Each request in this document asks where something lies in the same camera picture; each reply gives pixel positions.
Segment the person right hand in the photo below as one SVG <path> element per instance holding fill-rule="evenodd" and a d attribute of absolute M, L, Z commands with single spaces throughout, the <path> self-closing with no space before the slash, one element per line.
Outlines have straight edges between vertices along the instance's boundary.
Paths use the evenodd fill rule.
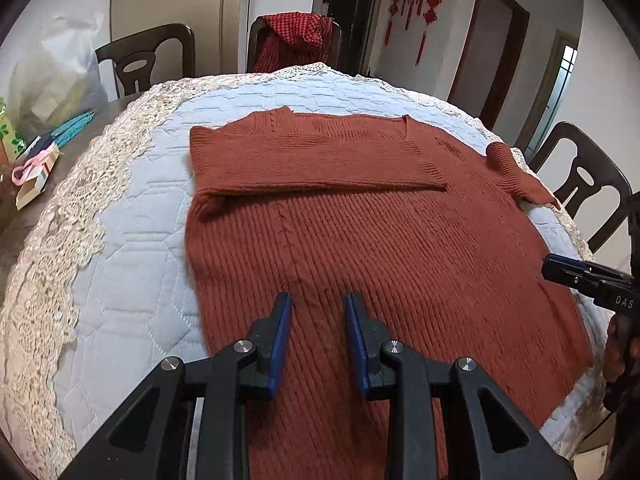
<path fill-rule="evenodd" d="M 622 343 L 622 326 L 625 319 L 614 314 L 608 323 L 608 340 L 606 341 L 602 374 L 606 382 L 616 382 L 625 370 L 624 350 Z"/>

